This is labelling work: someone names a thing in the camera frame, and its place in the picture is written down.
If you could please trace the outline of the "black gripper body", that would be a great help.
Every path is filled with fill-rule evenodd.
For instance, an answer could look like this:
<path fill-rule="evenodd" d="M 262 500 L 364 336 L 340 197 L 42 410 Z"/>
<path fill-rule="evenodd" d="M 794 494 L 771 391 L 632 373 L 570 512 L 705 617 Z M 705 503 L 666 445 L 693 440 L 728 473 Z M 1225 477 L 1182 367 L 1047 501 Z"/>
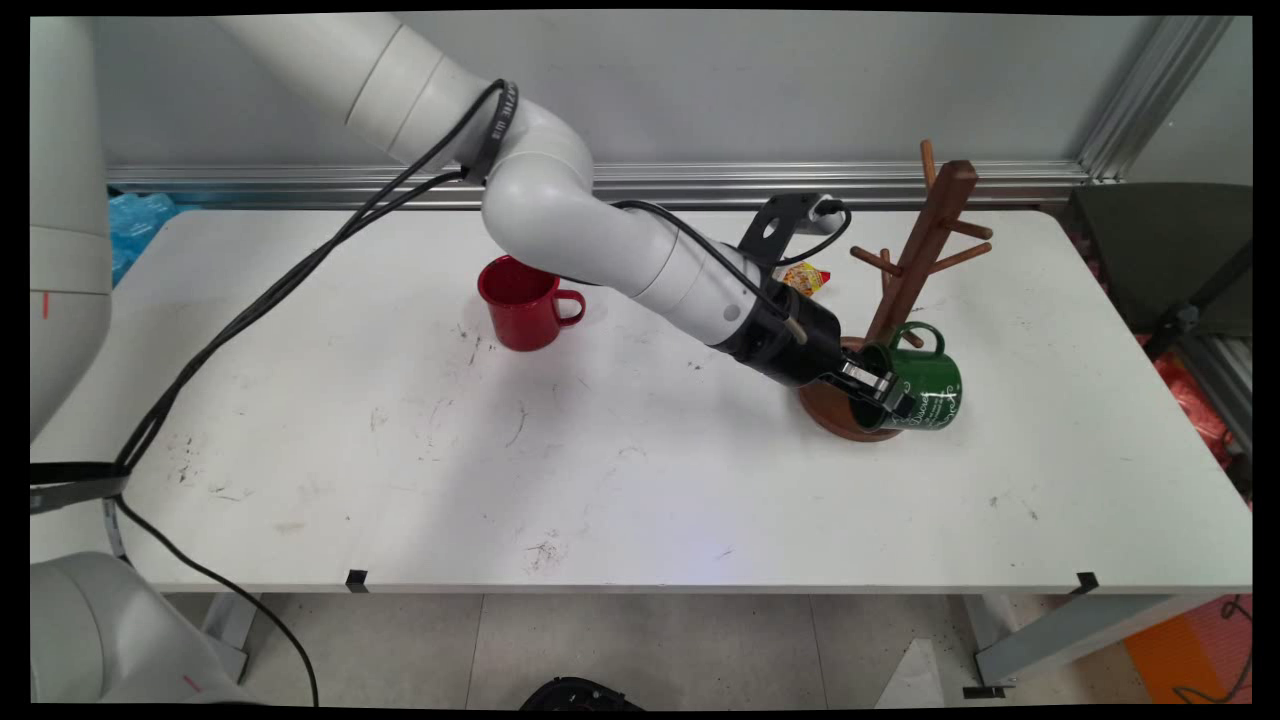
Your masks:
<path fill-rule="evenodd" d="M 844 393 L 854 392 L 851 380 L 835 377 L 846 364 L 838 318 L 794 288 L 767 288 L 765 293 L 797 322 L 806 341 L 799 342 L 780 316 L 755 304 L 736 332 L 714 350 L 788 388 L 823 383 Z"/>

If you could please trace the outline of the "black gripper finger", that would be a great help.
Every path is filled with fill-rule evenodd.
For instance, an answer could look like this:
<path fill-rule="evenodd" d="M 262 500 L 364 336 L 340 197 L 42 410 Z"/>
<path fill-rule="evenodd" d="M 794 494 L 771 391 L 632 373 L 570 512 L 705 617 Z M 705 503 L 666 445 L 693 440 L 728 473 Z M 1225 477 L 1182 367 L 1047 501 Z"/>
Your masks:
<path fill-rule="evenodd" d="M 838 387 L 851 397 L 888 397 L 897 386 L 892 372 L 876 372 L 846 361 L 838 370 Z"/>
<path fill-rule="evenodd" d="M 850 397 L 850 405 L 856 420 L 888 420 L 910 416 L 915 411 L 916 397 L 901 389 L 859 391 Z"/>

